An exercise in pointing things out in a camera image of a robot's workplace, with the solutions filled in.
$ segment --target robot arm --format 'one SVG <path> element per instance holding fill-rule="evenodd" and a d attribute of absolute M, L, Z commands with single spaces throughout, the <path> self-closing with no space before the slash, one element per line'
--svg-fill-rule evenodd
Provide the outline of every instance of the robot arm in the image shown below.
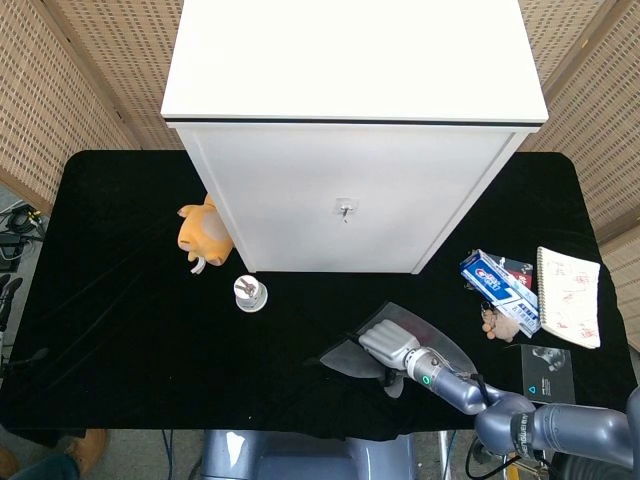
<path fill-rule="evenodd" d="M 522 395 L 489 385 L 483 392 L 469 375 L 455 372 L 438 352 L 420 346 L 413 335 L 390 320 L 370 328 L 358 341 L 385 366 L 406 370 L 411 379 L 461 412 L 475 415 L 478 438 L 493 453 L 517 451 L 533 457 L 536 450 L 551 449 L 633 468 L 632 444 L 638 449 L 640 432 L 630 430 L 627 416 L 620 412 L 556 404 L 536 410 Z M 632 421 L 640 418 L 639 402 L 636 391 L 628 405 Z M 640 479 L 640 468 L 635 478 Z"/>

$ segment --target cabinet door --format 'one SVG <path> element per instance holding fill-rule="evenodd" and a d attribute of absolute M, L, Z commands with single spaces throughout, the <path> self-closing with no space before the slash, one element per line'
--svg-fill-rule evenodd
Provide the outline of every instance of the cabinet door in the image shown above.
<path fill-rule="evenodd" d="M 190 124 L 179 133 L 250 271 L 319 272 L 419 271 L 514 136 L 305 123 Z M 341 202 L 354 207 L 346 222 Z"/>

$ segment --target cabinet top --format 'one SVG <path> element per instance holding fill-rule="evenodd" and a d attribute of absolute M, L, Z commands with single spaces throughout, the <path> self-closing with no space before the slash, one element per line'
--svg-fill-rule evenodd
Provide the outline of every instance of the cabinet top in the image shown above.
<path fill-rule="evenodd" d="M 185 0 L 162 115 L 540 125 L 517 0 Z"/>

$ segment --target black velvet cloth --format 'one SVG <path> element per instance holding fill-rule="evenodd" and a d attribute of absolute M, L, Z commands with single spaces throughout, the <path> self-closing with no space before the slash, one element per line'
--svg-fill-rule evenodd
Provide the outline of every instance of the black velvet cloth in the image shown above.
<path fill-rule="evenodd" d="M 571 162 L 516 154 L 420 275 L 258 273 L 269 301 L 249 315 L 234 302 L 233 281 L 246 273 L 235 251 L 198 276 L 176 246 L 177 210 L 204 195 L 182 151 L 91 151 L 69 160 L 12 360 L 42 347 L 50 353 L 5 380 L 5 427 L 370 439 L 471 428 L 471 418 L 417 384 L 393 400 L 376 381 L 307 360 L 393 301 L 449 335 L 499 387 L 506 344 L 485 338 L 481 299 L 463 288 L 459 262 L 482 248 L 535 263 L 539 245 L 601 262 Z M 570 349 L 577 402 L 624 410 L 636 382 L 604 267 L 598 302 L 597 350 L 542 331 L 516 341 Z"/>

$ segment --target toothpaste box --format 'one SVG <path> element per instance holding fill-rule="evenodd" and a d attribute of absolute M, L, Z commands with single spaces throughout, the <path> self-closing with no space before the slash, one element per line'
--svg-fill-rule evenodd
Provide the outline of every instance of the toothpaste box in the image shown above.
<path fill-rule="evenodd" d="M 538 297 L 482 250 L 460 264 L 460 273 L 498 310 L 516 320 L 527 337 L 540 329 Z"/>

